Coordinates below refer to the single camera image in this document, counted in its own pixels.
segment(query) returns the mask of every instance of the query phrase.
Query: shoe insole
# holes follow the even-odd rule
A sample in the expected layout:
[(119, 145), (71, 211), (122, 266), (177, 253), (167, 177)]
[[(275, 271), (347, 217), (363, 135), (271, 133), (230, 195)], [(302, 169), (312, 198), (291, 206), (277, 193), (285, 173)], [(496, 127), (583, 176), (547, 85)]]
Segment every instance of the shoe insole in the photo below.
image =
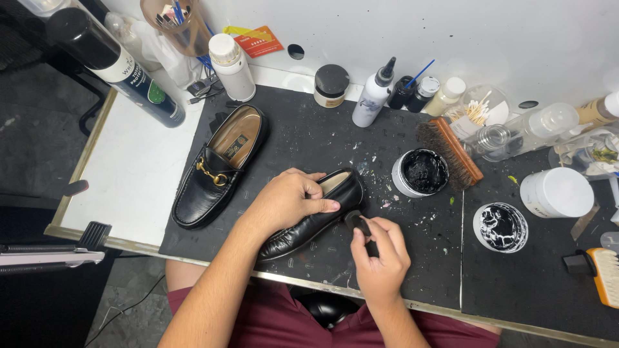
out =
[(218, 131), (217, 138), (211, 140), (211, 148), (231, 166), (239, 168), (247, 159), (259, 128), (260, 115), (254, 108), (239, 110), (228, 125)]
[(350, 172), (339, 173), (320, 183), (320, 187), (322, 187), (322, 195), (324, 196), (325, 194), (331, 192), (332, 189), (341, 184), (341, 182), (344, 181), (344, 179), (346, 179), (349, 175)]

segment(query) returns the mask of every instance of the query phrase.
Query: wooden brush handle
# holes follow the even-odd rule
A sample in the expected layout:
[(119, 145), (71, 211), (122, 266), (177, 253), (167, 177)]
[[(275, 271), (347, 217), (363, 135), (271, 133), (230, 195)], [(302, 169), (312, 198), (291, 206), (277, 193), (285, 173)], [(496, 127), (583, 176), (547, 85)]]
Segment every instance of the wooden brush handle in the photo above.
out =
[(466, 153), (466, 150), (464, 150), (462, 144), (460, 144), (460, 140), (458, 140), (458, 137), (454, 134), (454, 131), (451, 130), (451, 127), (449, 127), (447, 121), (445, 121), (445, 118), (436, 117), (430, 120), (430, 122), (436, 123), (438, 129), (441, 131), (441, 133), (443, 133), (443, 137), (445, 138), (445, 140), (447, 140), (449, 147), (458, 157), (466, 171), (469, 172), (469, 175), (472, 178), (470, 185), (473, 186), (477, 184), (481, 179), (483, 179), (482, 172), (479, 170), (479, 168), (477, 168), (475, 163), (473, 163), (473, 160)]

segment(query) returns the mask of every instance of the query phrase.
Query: white table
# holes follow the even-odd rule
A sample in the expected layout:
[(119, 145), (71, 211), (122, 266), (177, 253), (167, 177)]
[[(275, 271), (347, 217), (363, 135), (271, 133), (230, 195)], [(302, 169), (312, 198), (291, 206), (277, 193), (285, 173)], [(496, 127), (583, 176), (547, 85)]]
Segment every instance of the white table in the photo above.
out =
[[(313, 76), (259, 66), (250, 67), (257, 84), (313, 93)], [(165, 71), (157, 71), (152, 75), (179, 102), (184, 103), (191, 98), (187, 91), (174, 85)], [(358, 100), (362, 88), (363, 86), (351, 84), (346, 99)], [(110, 89), (70, 180), (73, 182), (86, 179), (89, 188), (73, 197), (62, 198), (45, 234), (79, 240), (88, 223), (97, 221), (112, 225), (110, 236), (105, 243), (107, 247), (208, 266), (208, 262), (158, 254), (203, 103), (186, 106), (184, 123), (169, 129), (126, 97)], [(253, 276), (363, 298), (361, 292), (355, 289), (266, 272), (254, 271)], [(619, 347), (619, 342), (466, 315), (459, 310), (422, 302), (406, 302), (412, 309), (461, 320), (596, 347)]]

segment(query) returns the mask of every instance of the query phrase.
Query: black work mat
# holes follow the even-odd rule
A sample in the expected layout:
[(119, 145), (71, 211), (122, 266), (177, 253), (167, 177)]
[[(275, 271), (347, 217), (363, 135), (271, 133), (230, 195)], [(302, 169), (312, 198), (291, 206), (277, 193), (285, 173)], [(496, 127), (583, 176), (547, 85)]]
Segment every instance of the black work mat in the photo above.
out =
[[(188, 161), (211, 137), (209, 122), (215, 113), (232, 111), (225, 107), (227, 100), (227, 96), (219, 95), (206, 101)], [(365, 214), (393, 220), (402, 227), (412, 260), (402, 284), (403, 297), (460, 308), (462, 194), (446, 187), (434, 196), (409, 199), (391, 182), (391, 167), (398, 156), (421, 147), (415, 127), (428, 115), (383, 108), (370, 127), (359, 128), (351, 119), (354, 102), (327, 109), (311, 94), (265, 86), (258, 86), (250, 104), (267, 116), (271, 134), (249, 165), (234, 198), (202, 230), (183, 230), (170, 219), (159, 253), (212, 261), (237, 218), (274, 176), (290, 167), (308, 173), (352, 167), (360, 174), (369, 196)], [(258, 264), (255, 269), (359, 289), (351, 240), (346, 225), (339, 223), (294, 254)]]
[[(600, 302), (591, 276), (568, 274), (562, 259), (576, 249), (599, 247), (604, 232), (619, 229), (610, 222), (616, 209), (608, 181), (591, 183), (601, 208), (574, 241), (570, 230), (577, 219), (533, 215), (520, 199), (519, 186), (508, 178), (522, 183), (527, 175), (550, 169), (548, 150), (498, 163), (476, 161), (485, 178), (465, 192), (462, 312), (619, 341), (619, 310)], [(473, 215), (492, 202), (511, 204), (527, 220), (529, 239), (523, 249), (503, 254), (477, 240)]]

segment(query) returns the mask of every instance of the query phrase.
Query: maroon shorts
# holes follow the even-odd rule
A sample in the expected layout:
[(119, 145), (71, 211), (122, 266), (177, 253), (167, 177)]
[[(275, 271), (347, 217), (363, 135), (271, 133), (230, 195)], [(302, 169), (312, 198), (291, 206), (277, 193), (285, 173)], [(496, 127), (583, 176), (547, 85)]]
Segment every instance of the maroon shorts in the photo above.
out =
[[(311, 316), (283, 283), (248, 286), (236, 317), (229, 347), (384, 347), (370, 310), (363, 305), (332, 329)], [(172, 315), (190, 287), (168, 293)], [(447, 316), (410, 311), (432, 347), (496, 347), (500, 336)]]

